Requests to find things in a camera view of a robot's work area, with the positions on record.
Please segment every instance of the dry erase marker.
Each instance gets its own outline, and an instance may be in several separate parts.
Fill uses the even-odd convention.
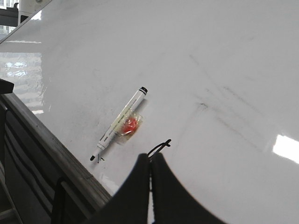
[[[121,113],[117,116],[115,121],[108,128],[103,137],[99,140],[97,144],[97,149],[94,151],[93,155],[90,158],[91,161],[95,158],[97,154],[99,154],[101,151],[107,148],[111,140],[116,135],[116,132],[123,125],[124,119],[127,118],[128,115],[137,108],[137,106],[141,103],[147,92],[147,89],[144,87],[141,87],[139,90],[137,90],[137,92],[130,99],[125,108],[122,109]]]

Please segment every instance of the black object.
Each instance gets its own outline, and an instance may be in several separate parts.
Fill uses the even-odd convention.
[[[141,87],[139,90],[143,92],[145,95],[148,93],[148,90],[145,87]]]
[[[12,93],[13,89],[13,83],[0,79],[0,94]]]
[[[170,147],[170,145],[169,145],[170,142],[171,142],[171,139],[168,139],[166,142],[163,142],[163,143],[157,145],[156,147],[154,147],[152,150],[149,151],[148,157],[151,158],[152,157],[151,154],[154,155],[155,153],[160,152],[165,146]]]
[[[10,7],[7,7],[6,9],[0,8],[0,25],[17,27],[18,17],[19,17],[18,8],[10,8]]]
[[[146,224],[150,173],[155,224],[225,224],[185,190],[161,153],[140,154],[115,196],[84,224]]]
[[[27,18],[28,18],[28,16],[21,15],[21,23],[24,22]]]
[[[79,224],[110,199],[14,94],[0,95],[0,160],[24,224]]]

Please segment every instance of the red candy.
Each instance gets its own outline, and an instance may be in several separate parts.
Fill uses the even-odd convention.
[[[123,134],[129,134],[136,131],[138,127],[138,121],[135,118],[129,117],[129,119],[126,120],[126,123],[124,124],[124,127],[122,129]]]

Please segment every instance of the white surface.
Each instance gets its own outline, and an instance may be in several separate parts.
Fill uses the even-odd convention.
[[[293,224],[299,166],[273,147],[299,140],[298,19],[291,0],[53,0],[0,45],[0,75],[111,194],[171,138],[169,166],[218,217]],[[90,163],[140,86],[142,126]]]

